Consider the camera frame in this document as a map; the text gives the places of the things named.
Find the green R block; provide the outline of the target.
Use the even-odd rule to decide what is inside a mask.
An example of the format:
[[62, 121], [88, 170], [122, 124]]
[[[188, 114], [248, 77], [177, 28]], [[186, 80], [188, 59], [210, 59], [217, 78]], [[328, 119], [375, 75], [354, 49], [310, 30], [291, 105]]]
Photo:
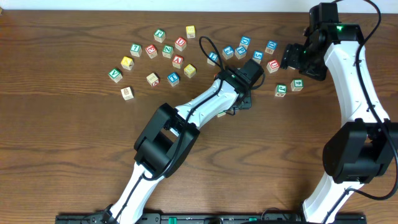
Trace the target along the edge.
[[224, 116], [224, 115], [226, 115], [226, 112], [225, 112], [225, 111], [222, 111], [222, 112], [220, 112], [220, 113], [217, 114], [217, 117], [220, 118], [220, 117], [222, 117], [222, 116]]

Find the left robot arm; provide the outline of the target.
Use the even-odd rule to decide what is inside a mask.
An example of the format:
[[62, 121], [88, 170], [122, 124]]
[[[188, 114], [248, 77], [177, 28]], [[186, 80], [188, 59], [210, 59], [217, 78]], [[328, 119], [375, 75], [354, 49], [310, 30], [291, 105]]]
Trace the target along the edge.
[[105, 209], [103, 223], [136, 223], [158, 183], [182, 165], [200, 128], [242, 102], [263, 75], [264, 69], [250, 59], [241, 68], [222, 68], [209, 89], [188, 103], [161, 105], [134, 143], [132, 176], [119, 200]]

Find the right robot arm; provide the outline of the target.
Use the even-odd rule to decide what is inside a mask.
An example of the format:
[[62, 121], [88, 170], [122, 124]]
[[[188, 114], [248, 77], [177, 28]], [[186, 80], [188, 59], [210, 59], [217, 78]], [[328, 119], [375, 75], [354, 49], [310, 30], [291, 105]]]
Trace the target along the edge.
[[341, 128], [325, 144], [324, 174], [302, 202], [302, 220], [333, 223], [352, 194], [382, 176], [397, 161], [397, 124], [374, 89], [365, 56], [365, 37], [357, 24], [344, 24], [336, 2], [310, 9], [304, 44], [286, 46], [280, 66], [322, 81], [331, 75], [341, 110]]

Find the blue L block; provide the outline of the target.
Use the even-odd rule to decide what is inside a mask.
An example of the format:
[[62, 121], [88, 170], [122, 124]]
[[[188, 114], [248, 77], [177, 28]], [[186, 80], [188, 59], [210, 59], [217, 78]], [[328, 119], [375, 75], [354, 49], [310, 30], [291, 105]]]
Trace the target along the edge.
[[212, 66], [215, 66], [215, 65], [218, 66], [219, 65], [218, 64], [218, 55], [214, 52], [210, 52], [207, 56], [207, 63]]

